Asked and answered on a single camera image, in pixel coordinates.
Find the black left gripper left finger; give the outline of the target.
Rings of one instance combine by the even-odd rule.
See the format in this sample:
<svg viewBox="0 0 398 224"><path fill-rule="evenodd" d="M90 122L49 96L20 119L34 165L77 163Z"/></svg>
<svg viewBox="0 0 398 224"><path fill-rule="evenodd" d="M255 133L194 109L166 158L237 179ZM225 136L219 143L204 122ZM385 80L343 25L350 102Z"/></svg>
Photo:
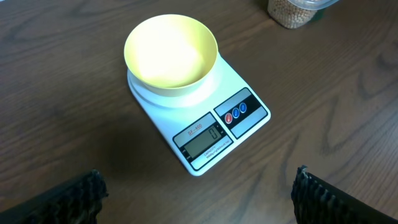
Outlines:
<svg viewBox="0 0 398 224"><path fill-rule="evenodd" d="M107 196L103 176L93 169L1 212L1 223L97 224Z"/></svg>

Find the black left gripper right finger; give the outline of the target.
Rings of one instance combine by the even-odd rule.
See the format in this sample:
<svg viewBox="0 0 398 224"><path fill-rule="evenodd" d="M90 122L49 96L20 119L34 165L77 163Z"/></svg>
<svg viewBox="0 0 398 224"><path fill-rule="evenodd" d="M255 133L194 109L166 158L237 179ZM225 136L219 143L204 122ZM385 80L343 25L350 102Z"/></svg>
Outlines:
<svg viewBox="0 0 398 224"><path fill-rule="evenodd" d="M291 199L298 224L397 224L397 220L307 172L297 169Z"/></svg>

